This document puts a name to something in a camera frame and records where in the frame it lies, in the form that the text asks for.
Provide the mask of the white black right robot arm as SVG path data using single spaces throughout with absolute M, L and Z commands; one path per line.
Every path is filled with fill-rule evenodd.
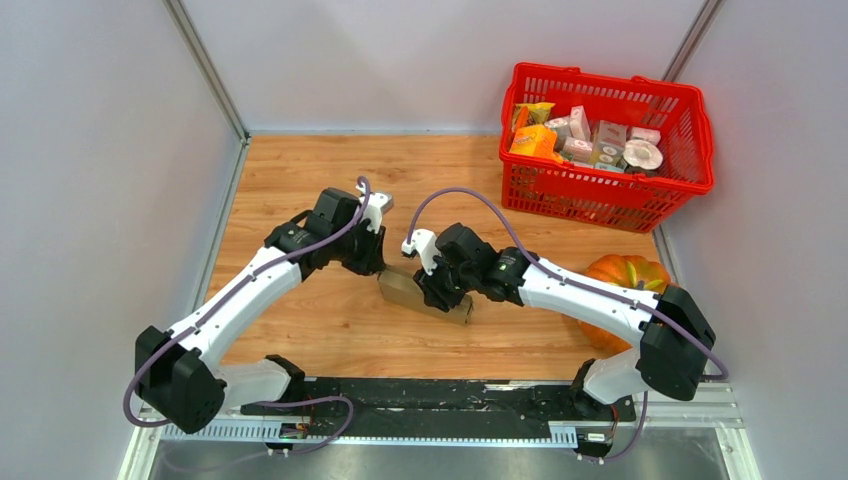
M 421 261 L 414 280 L 428 307 L 446 312 L 476 292 L 493 302 L 560 313 L 625 341 L 625 352 L 590 359 L 575 375 L 570 404 L 583 418 L 649 391 L 690 401 L 704 378 L 715 334 L 680 287 L 657 293 L 614 286 L 516 246 L 497 250 L 460 223 L 441 234 L 417 229 L 401 251 Z

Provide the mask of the brown cardboard paper box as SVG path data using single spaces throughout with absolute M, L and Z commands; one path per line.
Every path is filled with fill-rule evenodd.
M 377 276 L 382 297 L 390 303 L 440 321 L 466 325 L 474 311 L 474 302 L 465 295 L 460 304 L 448 312 L 424 304 L 424 295 L 413 279 L 413 274 L 393 266 L 387 266 Z

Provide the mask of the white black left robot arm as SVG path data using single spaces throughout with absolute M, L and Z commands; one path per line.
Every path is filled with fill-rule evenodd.
M 385 268 L 385 214 L 390 194 L 365 178 L 358 193 L 324 189 L 313 208 L 276 226 L 229 283 L 186 318 L 161 330 L 145 329 L 135 343 L 135 374 L 124 394 L 125 416 L 137 426 L 137 396 L 184 433 L 196 433 L 220 412 L 269 403 L 291 415 L 304 405 L 302 373 L 278 355 L 253 364 L 225 365 L 225 354 L 274 302 L 332 262 L 360 275 Z

